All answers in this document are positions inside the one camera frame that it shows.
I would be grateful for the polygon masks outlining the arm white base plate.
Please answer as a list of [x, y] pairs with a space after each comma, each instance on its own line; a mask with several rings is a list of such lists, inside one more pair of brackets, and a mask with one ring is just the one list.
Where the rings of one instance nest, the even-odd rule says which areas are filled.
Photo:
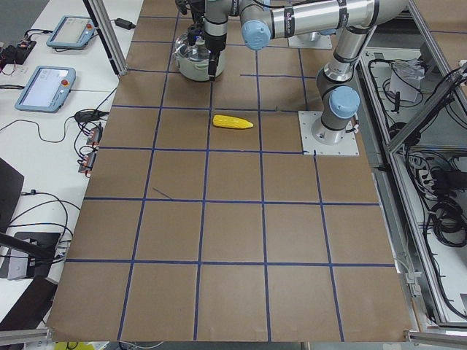
[[331, 50], [332, 42], [330, 35], [320, 32], [295, 35], [287, 39], [288, 47], [298, 49]]
[[359, 156], [352, 123], [349, 121], [341, 131], [331, 131], [323, 126], [321, 114], [321, 111], [298, 112], [303, 153], [339, 157]]

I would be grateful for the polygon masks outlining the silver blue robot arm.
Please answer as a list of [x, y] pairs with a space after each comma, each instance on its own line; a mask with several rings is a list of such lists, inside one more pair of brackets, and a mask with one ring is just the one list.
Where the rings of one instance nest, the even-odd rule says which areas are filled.
[[217, 76], [231, 17], [240, 18], [244, 43], [255, 51], [263, 49], [272, 39], [338, 29], [347, 24], [345, 1], [300, 1], [288, 6], [274, 6], [265, 1], [176, 1], [175, 4], [183, 15], [191, 13], [194, 24], [188, 29], [190, 44], [195, 44], [197, 38], [204, 40], [210, 81]]
[[340, 32], [333, 56], [318, 71], [316, 83], [323, 112], [312, 126], [314, 138], [327, 145], [338, 144], [347, 123], [360, 105], [350, 87], [355, 65], [379, 24], [404, 10], [406, 1], [302, 1], [273, 7], [260, 1], [241, 1], [239, 17], [245, 44], [260, 50], [272, 39], [336, 29]]

